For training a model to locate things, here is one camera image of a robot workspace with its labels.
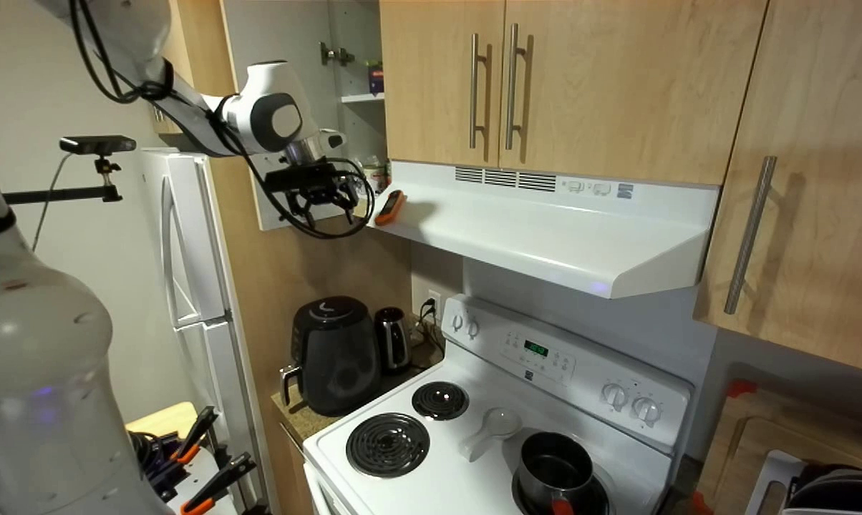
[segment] white stove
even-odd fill
[[[447,301],[445,335],[442,362],[305,440],[322,515],[522,515],[517,465],[532,432],[563,432],[591,451],[608,495],[604,513],[657,513],[691,402],[684,381],[477,297]],[[458,387],[465,411],[457,410],[449,420],[422,415],[414,397],[428,382]],[[369,448],[346,447],[391,415],[424,425],[428,444],[416,444],[411,471],[375,474],[362,462]],[[518,420],[511,435],[490,424],[504,415]]]

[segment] stove burner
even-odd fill
[[[399,477],[431,451],[431,432],[404,411],[384,411],[358,424],[346,440],[346,460],[366,474]]]
[[[518,477],[514,480],[514,498],[518,504],[518,513],[525,513],[525,515],[550,515],[550,507],[540,507],[540,504],[532,504],[522,491]],[[584,501],[578,507],[574,507],[574,513],[583,513],[583,515],[610,515],[610,504],[608,504],[604,487],[597,480],[594,490],[584,495]]]
[[[468,410],[468,395],[458,382],[424,382],[416,395],[414,395],[414,410],[419,410],[419,415],[434,417],[434,420],[454,420]]]

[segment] stove control panel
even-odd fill
[[[683,378],[477,297],[447,301],[445,331],[449,342],[660,448],[680,444],[691,402]]]

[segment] white refrigerator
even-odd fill
[[[216,435],[232,455],[258,462],[232,498],[238,513],[270,504],[270,470],[258,401],[248,367],[238,312],[226,276],[225,238],[213,204],[209,161],[175,148],[142,148],[139,166],[149,189],[164,295],[193,382],[193,402],[219,410]]]

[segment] cabinet handle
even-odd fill
[[[482,55],[482,35],[477,35],[477,43],[472,43],[472,55],[471,55],[471,148],[479,146],[479,132],[485,133],[485,161],[490,153],[490,138],[488,138],[488,125],[490,125],[490,55],[492,55],[492,45],[488,43],[488,52]],[[485,123],[479,125],[479,65],[488,68],[488,93],[485,93]]]
[[[744,222],[733,279],[732,279],[729,297],[726,297],[726,312],[729,315],[736,315],[736,309],[739,309],[739,297],[743,297],[743,289],[744,289],[744,274],[749,274],[756,229],[762,225],[764,205],[767,205],[767,198],[772,198],[773,171],[776,171],[776,156],[764,156],[756,189],[754,189],[754,204],[752,204],[752,214],[749,214],[749,222]]]
[[[532,52],[535,52],[535,38],[527,35],[525,49],[518,45],[518,22],[514,26],[514,52],[511,52],[511,89],[508,89],[508,148],[514,148],[514,133],[522,133],[522,156],[527,153],[527,111],[530,111],[530,89],[532,89]],[[525,56],[525,102],[522,102],[522,123],[517,123],[517,68],[518,56]]]

